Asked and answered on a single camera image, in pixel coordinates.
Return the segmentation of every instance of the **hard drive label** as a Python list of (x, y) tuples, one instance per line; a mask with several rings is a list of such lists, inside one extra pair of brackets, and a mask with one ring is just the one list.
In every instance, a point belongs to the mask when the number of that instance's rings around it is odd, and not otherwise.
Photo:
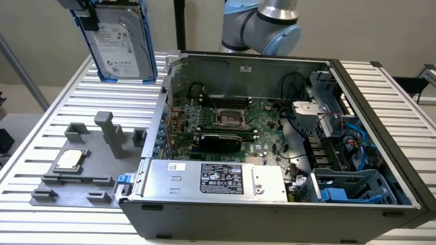
[(201, 164), (200, 191), (216, 194), (244, 194), (242, 166)]
[(129, 31), (118, 24), (100, 24), (94, 38), (108, 73), (117, 77), (137, 77), (140, 73)]

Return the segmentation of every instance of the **gray wall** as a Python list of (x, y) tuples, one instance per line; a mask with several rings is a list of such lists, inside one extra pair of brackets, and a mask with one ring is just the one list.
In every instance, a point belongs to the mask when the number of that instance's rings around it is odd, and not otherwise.
[[(154, 50), (176, 48), (172, 0), (148, 0)], [(302, 37), (293, 56), (380, 61), (412, 76), (436, 63), (434, 0), (301, 0)], [(216, 51), (222, 0), (186, 0), (188, 49)], [(0, 32), (40, 85), (64, 86), (88, 51), (56, 0), (0, 0)], [(0, 83), (20, 84), (0, 56)]]

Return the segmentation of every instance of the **hard drive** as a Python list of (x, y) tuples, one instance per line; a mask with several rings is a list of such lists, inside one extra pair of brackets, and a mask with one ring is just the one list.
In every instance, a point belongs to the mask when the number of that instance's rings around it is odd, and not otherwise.
[(145, 8), (140, 4), (92, 5), (86, 11), (72, 11), (105, 82), (157, 77)]

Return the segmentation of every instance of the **green circuit board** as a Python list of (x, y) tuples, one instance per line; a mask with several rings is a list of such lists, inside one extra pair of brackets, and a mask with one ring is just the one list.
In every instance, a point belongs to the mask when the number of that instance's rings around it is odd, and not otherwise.
[[(222, 162), (245, 162), (245, 158), (253, 157), (261, 159), (265, 164), (277, 164), (282, 159), (277, 159), (273, 154), (273, 145), (278, 149), (285, 138), (282, 131), (278, 130), (278, 108), (273, 108), (273, 102), (258, 99), (253, 100), (244, 109), (209, 108), (202, 107), (194, 100), (185, 97), (174, 100), (174, 111), (178, 111), (174, 126), (182, 125), (182, 130), (174, 129), (172, 133), (173, 152), (176, 160), (201, 160)], [(216, 112), (220, 111), (232, 115), (241, 113), (244, 115), (246, 132), (233, 132), (221, 128), (216, 130)], [(242, 138), (241, 148), (237, 153), (204, 153), (197, 146), (197, 139), (202, 134), (218, 134), (238, 136)]]

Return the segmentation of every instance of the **metal pole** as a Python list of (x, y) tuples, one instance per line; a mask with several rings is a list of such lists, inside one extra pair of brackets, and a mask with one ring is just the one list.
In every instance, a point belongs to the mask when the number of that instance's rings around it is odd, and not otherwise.
[(16, 58), (16, 56), (13, 55), (13, 52), (6, 44), (5, 39), (2, 38), (2, 35), (0, 33), (0, 51), (4, 54), (14, 72), (17, 73), (29, 93), (32, 94), (36, 102), (38, 103), (38, 105), (41, 106), (42, 110), (46, 111), (49, 104), (46, 102), (46, 99), (40, 91), (40, 89), (37, 88), (37, 86), (34, 85), (32, 79), (29, 78), (18, 59)]
[(184, 0), (173, 0), (177, 49), (185, 50)]

